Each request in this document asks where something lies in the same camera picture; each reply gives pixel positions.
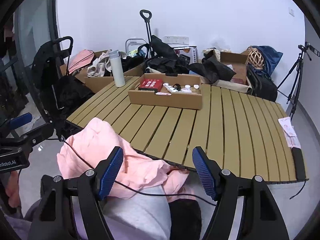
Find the pink cloth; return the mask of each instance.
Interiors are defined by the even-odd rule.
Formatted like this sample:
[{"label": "pink cloth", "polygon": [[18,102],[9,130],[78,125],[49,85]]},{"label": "pink cloth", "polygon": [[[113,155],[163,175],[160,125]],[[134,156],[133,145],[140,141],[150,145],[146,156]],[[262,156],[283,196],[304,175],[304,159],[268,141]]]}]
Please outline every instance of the pink cloth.
[{"label": "pink cloth", "polygon": [[[120,146],[124,151],[124,162],[116,180],[135,190],[162,185],[166,194],[193,194],[191,189],[183,185],[188,171],[178,170],[163,160],[152,160],[138,154],[126,140],[115,133],[108,122],[95,117],[81,132],[70,136],[66,141],[93,167],[108,158],[115,146]],[[90,169],[67,144],[62,146],[57,160],[65,179],[78,177]],[[128,199],[134,194],[133,191],[115,183],[109,196]],[[168,202],[178,198],[181,197],[167,197]]]},{"label": "pink cloth", "polygon": [[82,68],[84,66],[87,66],[91,63],[93,59],[94,53],[92,50],[81,50],[73,59],[71,62],[69,62],[68,70],[69,73],[72,73],[73,71]]}]

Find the electrical outlet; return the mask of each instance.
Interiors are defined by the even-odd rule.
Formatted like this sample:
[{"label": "electrical outlet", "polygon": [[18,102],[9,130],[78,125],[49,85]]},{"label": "electrical outlet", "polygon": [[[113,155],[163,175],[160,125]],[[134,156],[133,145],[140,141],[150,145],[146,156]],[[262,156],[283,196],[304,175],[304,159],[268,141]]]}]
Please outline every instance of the electrical outlet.
[{"label": "electrical outlet", "polygon": [[291,14],[294,17],[294,10],[289,7],[289,14]]},{"label": "electrical outlet", "polygon": [[164,36],[162,41],[167,44],[180,44],[189,46],[189,37],[185,36]]}]

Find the blue gripper pad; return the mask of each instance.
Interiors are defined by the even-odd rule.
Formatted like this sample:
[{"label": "blue gripper pad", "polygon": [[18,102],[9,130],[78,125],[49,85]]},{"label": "blue gripper pad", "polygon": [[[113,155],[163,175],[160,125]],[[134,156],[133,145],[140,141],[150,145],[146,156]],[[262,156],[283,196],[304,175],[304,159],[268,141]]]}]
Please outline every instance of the blue gripper pad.
[{"label": "blue gripper pad", "polygon": [[204,158],[201,156],[201,153],[197,148],[194,148],[192,151],[192,161],[198,173],[198,176],[201,180],[201,184],[208,196],[214,200],[216,196],[215,191],[215,180],[209,171],[207,164],[205,163]]},{"label": "blue gripper pad", "polygon": [[32,114],[26,113],[16,118],[13,118],[9,122],[9,129],[15,130],[26,123],[30,123],[32,121]]},{"label": "blue gripper pad", "polygon": [[115,182],[120,167],[122,165],[122,162],[123,150],[119,147],[101,178],[100,190],[98,193],[98,197],[100,198],[100,200],[106,198],[109,195],[113,183]]}]

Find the table slat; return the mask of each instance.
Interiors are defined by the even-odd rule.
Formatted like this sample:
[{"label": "table slat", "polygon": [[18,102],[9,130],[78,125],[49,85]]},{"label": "table slat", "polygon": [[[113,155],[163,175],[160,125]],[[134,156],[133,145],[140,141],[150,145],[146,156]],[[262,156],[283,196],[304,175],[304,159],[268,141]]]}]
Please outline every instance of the table slat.
[{"label": "table slat", "polygon": [[289,174],[289,179],[288,180],[296,180],[294,166],[292,166],[289,169],[289,165],[293,165],[293,163],[290,164],[290,158],[292,158],[292,154],[291,154],[290,148],[288,147],[287,141],[285,140],[283,130],[282,130],[282,128],[281,128],[281,126],[280,126],[280,124],[278,122],[278,116],[277,116],[275,110],[273,109],[270,101],[263,99],[263,102],[266,104],[266,106],[267,106],[267,108],[269,110],[269,113],[271,114],[273,123],[275,124],[275,127],[276,127],[277,132],[278,132],[279,140],[281,141],[282,149],[284,151],[285,161],[286,161],[286,164],[287,164],[287,170],[288,170],[288,174]]},{"label": "table slat", "polygon": [[165,113],[155,135],[149,143],[146,153],[152,156],[162,158],[169,144],[171,135],[178,122],[181,108],[169,107]]},{"label": "table slat", "polygon": [[223,168],[236,176],[240,175],[239,139],[235,111],[230,90],[221,88],[224,122],[224,160]]},{"label": "table slat", "polygon": [[121,133],[123,128],[127,125],[127,123],[131,120],[131,118],[135,115],[135,113],[141,108],[141,105],[129,105],[129,107],[119,116],[119,118],[112,124],[113,130],[117,134]]},{"label": "table slat", "polygon": [[137,134],[134,136],[131,142],[131,146],[133,148],[141,150],[143,152],[146,150],[166,110],[167,107],[165,106],[155,106],[148,118],[140,127]]},{"label": "table slat", "polygon": [[287,161],[284,155],[284,149],[282,147],[282,143],[278,134],[278,131],[276,129],[276,126],[272,120],[271,114],[262,100],[262,98],[256,98],[263,115],[266,119],[267,125],[269,127],[269,131],[272,137],[273,145],[275,146],[275,151],[276,151],[276,157],[278,160],[278,168],[279,168],[279,173],[280,173],[280,180],[281,181],[289,181],[289,171],[288,171],[288,165]]},{"label": "table slat", "polygon": [[182,164],[192,132],[196,110],[183,109],[164,159]]},{"label": "table slat", "polygon": [[[278,122],[278,119],[279,118],[283,118],[283,117],[286,117],[283,115],[283,113],[280,111],[280,109],[278,108],[278,105],[274,102],[270,102],[273,110],[275,111],[276,113],[276,116],[277,116],[277,125],[280,126],[279,122]],[[282,145],[285,149],[284,153],[285,153],[285,157],[287,159],[287,165],[288,165],[288,170],[289,170],[289,178],[290,180],[297,180],[296,178],[296,170],[295,170],[295,166],[294,166],[294,161],[293,161],[293,157],[292,157],[292,153],[291,153],[291,150],[290,148],[288,147],[288,144],[287,144],[287,141],[284,137],[284,133],[283,133],[283,129],[282,127],[280,126],[280,129],[282,131],[282,133],[279,133],[280,135],[280,138],[282,140]]]},{"label": "table slat", "polygon": [[124,110],[127,109],[127,107],[130,105],[130,99],[127,96],[119,105],[116,106],[115,109],[113,109],[110,114],[107,115],[104,121],[108,122],[109,124],[113,124],[115,120],[123,113]]},{"label": "table slat", "polygon": [[279,103],[275,103],[276,106],[278,107],[278,109],[280,110],[281,114],[283,117],[287,117],[288,115],[286,114],[286,112],[283,110],[282,106]]},{"label": "table slat", "polygon": [[127,96],[128,96],[128,91],[130,89],[130,85],[124,90],[122,91],[115,99],[113,99],[105,108],[103,108],[101,110],[101,112],[99,114],[97,114],[96,117],[98,117],[99,119],[103,120],[113,109],[116,108],[116,106],[118,106],[122,100],[124,100]]},{"label": "table slat", "polygon": [[224,135],[223,135],[223,113],[221,101],[221,88],[211,87],[211,113],[209,122],[209,135],[207,157],[223,168]]},{"label": "table slat", "polygon": [[249,124],[239,92],[230,91],[236,113],[240,147],[240,176],[252,179],[256,174]]},{"label": "table slat", "polygon": [[257,118],[249,101],[248,95],[243,93],[240,93],[239,95],[243,103],[250,128],[256,174],[262,176],[265,181],[268,181],[269,174],[266,151]]},{"label": "table slat", "polygon": [[269,180],[279,181],[280,179],[279,166],[276,158],[275,147],[273,145],[273,141],[270,135],[269,127],[261,111],[261,108],[257,102],[257,99],[254,96],[248,96],[248,97],[252,104],[252,108],[256,114],[258,124],[261,130],[262,139],[264,142],[264,148],[266,150],[266,155],[267,155]]},{"label": "table slat", "polygon": [[108,91],[103,93],[100,97],[96,98],[86,109],[84,109],[75,119],[73,119],[73,123],[80,126],[80,122],[93,110],[95,109],[103,100],[108,98],[110,94],[112,94],[114,91],[116,91],[117,87],[113,86]]},{"label": "table slat", "polygon": [[211,85],[203,84],[202,93],[202,109],[196,113],[196,120],[192,130],[192,135],[187,151],[186,159],[183,165],[194,168],[192,161],[192,151],[196,146],[201,146],[204,151],[207,147],[208,128],[210,119],[210,103],[211,103]]},{"label": "table slat", "polygon": [[120,136],[126,141],[131,142],[153,108],[154,106],[142,106],[122,130]]},{"label": "table slat", "polygon": [[102,96],[105,92],[107,92],[110,88],[115,86],[115,82],[112,81],[110,84],[105,86],[103,89],[101,89],[98,93],[96,93],[93,97],[89,98],[84,104],[82,104],[76,111],[74,111],[67,120],[70,122],[75,123],[73,120],[84,110],[86,109],[90,104],[92,104],[96,99],[98,99],[100,96]]},{"label": "table slat", "polygon": [[130,80],[126,81],[125,85],[123,87],[117,88],[113,93],[111,93],[107,98],[105,98],[100,104],[98,104],[94,109],[92,109],[90,111],[90,113],[88,113],[86,115],[86,117],[84,117],[81,122],[79,122],[79,126],[81,127],[85,127],[88,122],[90,122],[90,120],[94,117],[97,116],[97,114],[99,114],[102,109],[104,109],[113,99],[115,99],[122,91],[124,91],[125,89],[129,89],[129,87],[131,86],[131,84],[133,82],[135,82],[137,80],[138,77],[132,77]]}]

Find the white thermos bottle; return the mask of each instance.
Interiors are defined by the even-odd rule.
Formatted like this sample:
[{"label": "white thermos bottle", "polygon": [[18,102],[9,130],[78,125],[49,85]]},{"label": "white thermos bottle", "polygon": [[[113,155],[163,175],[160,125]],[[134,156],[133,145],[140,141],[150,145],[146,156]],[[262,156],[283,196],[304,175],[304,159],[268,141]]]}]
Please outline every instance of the white thermos bottle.
[{"label": "white thermos bottle", "polygon": [[115,81],[116,87],[123,87],[125,85],[124,75],[122,70],[121,58],[119,55],[119,51],[111,51],[109,52],[110,64],[113,79]]}]

